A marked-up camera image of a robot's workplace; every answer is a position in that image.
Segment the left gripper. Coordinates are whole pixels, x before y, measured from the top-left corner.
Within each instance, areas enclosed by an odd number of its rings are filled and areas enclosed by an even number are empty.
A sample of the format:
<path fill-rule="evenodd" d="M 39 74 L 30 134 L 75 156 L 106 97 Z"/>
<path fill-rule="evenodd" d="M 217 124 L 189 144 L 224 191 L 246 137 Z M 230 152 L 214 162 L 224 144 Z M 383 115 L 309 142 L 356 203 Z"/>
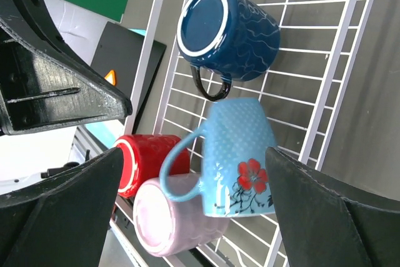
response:
<path fill-rule="evenodd" d="M 1 129 L 22 135 L 124 119 L 127 96 L 42 41 L 13 0 L 1 0 Z"/>

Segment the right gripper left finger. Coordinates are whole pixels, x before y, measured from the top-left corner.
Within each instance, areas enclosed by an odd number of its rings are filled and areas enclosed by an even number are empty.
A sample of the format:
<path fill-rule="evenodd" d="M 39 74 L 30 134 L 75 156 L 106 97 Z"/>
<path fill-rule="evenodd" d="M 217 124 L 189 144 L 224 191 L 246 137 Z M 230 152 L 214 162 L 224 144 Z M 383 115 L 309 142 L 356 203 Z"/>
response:
<path fill-rule="evenodd" d="M 97 266 L 123 162 L 109 149 L 1 195 L 1 266 Z"/>

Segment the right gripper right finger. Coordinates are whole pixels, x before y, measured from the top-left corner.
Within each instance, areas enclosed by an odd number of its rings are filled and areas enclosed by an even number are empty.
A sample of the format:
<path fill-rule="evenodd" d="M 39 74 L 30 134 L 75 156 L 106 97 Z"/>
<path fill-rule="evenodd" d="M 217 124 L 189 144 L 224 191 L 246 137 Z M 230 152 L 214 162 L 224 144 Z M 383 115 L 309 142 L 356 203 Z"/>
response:
<path fill-rule="evenodd" d="M 266 150 L 290 266 L 399 266 L 399 202 Z"/>

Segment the light blue floral mug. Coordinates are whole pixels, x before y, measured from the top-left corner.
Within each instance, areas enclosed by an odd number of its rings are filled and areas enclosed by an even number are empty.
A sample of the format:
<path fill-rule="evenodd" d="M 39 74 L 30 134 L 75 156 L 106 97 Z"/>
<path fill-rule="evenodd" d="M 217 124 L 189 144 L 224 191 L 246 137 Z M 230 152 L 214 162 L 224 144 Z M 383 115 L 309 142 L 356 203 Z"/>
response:
<path fill-rule="evenodd" d="M 176 194 L 168 183 L 172 164 L 199 136 L 204 138 L 201 173 L 189 192 Z M 203 213 L 210 217 L 273 214 L 266 150 L 276 145 L 258 99 L 223 99 L 210 107 L 207 120 L 168 153 L 159 173 L 161 189 L 175 202 L 201 196 Z"/>

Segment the lilac mug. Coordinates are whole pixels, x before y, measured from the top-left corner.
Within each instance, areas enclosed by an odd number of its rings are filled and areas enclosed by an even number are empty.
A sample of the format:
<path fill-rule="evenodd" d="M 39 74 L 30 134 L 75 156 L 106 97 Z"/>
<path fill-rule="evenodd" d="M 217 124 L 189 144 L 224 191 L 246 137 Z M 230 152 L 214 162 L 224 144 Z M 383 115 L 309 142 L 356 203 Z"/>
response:
<path fill-rule="evenodd" d="M 132 218 L 143 248 L 157 257 L 170 256 L 218 239 L 226 232 L 227 218 L 203 214 L 200 195 L 173 202 L 161 190 L 159 178 L 145 181 L 134 198 Z"/>

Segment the dark blue mug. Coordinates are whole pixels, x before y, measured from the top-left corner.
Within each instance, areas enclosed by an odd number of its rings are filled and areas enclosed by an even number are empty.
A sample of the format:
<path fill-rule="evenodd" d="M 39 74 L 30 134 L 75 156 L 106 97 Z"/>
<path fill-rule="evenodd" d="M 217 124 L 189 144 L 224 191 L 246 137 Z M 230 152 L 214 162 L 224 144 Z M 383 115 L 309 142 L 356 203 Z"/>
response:
<path fill-rule="evenodd" d="M 271 67 L 281 35 L 277 21 L 250 0 L 187 0 L 176 41 L 197 89 L 219 101 L 233 81 L 253 80 Z"/>

